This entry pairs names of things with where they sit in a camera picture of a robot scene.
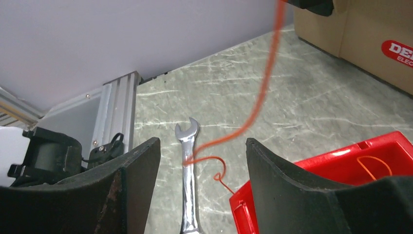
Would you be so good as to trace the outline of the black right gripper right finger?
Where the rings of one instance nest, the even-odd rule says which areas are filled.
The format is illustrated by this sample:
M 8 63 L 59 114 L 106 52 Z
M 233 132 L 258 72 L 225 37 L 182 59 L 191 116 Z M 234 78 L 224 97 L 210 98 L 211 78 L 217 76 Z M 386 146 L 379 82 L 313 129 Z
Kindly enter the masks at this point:
M 410 234 L 413 179 L 385 177 L 352 186 L 313 174 L 254 138 L 246 159 L 262 234 Z

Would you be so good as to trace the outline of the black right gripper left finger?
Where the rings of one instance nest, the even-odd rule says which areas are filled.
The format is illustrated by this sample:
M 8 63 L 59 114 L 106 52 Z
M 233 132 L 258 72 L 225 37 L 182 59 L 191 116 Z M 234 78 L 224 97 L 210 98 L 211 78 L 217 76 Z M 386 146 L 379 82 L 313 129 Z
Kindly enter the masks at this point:
M 53 185 L 0 190 L 3 234 L 142 234 L 161 159 L 152 137 Z

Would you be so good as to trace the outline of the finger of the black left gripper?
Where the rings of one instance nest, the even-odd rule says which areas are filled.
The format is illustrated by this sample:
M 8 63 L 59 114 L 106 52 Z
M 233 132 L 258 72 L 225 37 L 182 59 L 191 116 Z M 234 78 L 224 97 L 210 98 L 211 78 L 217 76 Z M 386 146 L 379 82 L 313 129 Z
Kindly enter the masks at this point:
M 287 0 L 287 3 L 324 17 L 332 15 L 334 9 L 332 0 Z

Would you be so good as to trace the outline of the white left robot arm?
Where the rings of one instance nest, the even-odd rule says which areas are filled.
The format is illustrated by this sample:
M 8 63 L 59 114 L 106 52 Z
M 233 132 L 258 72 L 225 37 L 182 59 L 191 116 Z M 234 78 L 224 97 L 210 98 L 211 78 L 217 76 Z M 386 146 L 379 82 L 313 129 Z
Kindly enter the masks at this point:
M 286 45 L 281 29 L 284 4 L 276 2 L 274 29 L 269 38 L 266 66 L 261 76 L 227 78 L 204 72 L 188 78 L 161 78 L 154 88 L 170 85 L 162 92 L 137 93 L 133 126 L 116 130 L 108 140 L 87 151 L 80 142 L 81 125 L 73 134 L 51 128 L 20 130 L 16 136 L 2 134 L 1 165 L 10 187 L 21 190 L 57 188 L 74 183 L 91 186 L 135 162 L 144 184 L 152 183 L 163 156 L 172 156 L 184 171 L 203 161 L 215 161 L 221 170 L 213 179 L 222 181 L 227 173 L 226 156 L 237 154 L 229 146 L 239 141 L 262 112 L 266 98 L 273 96 L 273 78 L 291 75 L 280 72 L 279 46 Z

